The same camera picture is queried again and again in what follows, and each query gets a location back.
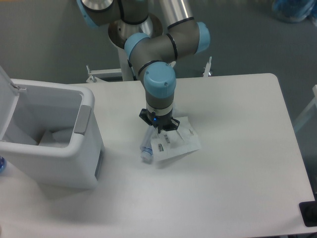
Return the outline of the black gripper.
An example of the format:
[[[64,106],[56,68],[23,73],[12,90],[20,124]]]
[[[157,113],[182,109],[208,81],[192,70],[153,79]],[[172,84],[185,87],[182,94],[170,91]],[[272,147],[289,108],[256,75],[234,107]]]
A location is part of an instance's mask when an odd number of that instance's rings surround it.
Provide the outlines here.
[[[155,112],[149,112],[147,109],[141,109],[139,117],[149,126],[158,128],[158,133],[162,131],[177,130],[180,121],[172,117],[172,112],[157,116]]]

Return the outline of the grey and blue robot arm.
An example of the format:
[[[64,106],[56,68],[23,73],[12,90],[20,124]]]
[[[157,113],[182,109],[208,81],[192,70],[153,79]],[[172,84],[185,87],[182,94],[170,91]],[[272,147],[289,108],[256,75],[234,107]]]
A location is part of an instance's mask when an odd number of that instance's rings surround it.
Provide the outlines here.
[[[197,22],[187,0],[162,0],[168,32],[156,33],[155,16],[146,0],[79,0],[77,5],[92,27],[114,26],[110,40],[125,51],[128,65],[145,90],[140,118],[158,131],[177,130],[172,115],[176,75],[171,63],[206,50],[210,32]]]

